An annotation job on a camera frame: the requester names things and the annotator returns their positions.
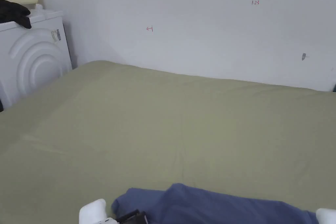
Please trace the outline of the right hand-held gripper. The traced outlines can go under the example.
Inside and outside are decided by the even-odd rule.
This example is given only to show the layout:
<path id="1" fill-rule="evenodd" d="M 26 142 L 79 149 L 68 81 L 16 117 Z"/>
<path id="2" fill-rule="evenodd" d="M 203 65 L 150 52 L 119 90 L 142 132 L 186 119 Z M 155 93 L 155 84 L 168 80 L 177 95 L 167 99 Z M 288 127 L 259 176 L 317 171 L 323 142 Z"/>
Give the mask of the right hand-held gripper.
<path id="1" fill-rule="evenodd" d="M 336 224 L 336 210 L 320 208 L 316 211 L 316 218 L 319 224 Z"/>

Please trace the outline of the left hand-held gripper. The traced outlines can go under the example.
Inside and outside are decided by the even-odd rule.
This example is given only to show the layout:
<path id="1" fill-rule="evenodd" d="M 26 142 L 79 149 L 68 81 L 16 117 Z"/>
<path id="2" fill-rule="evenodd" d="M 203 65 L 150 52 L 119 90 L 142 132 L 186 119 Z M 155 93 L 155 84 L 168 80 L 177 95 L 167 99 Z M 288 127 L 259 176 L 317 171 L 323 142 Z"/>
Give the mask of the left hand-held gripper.
<path id="1" fill-rule="evenodd" d="M 135 210 L 113 219 L 107 216 L 106 201 L 98 199 L 80 209 L 79 224 L 147 224 L 147 217 L 144 211 Z"/>

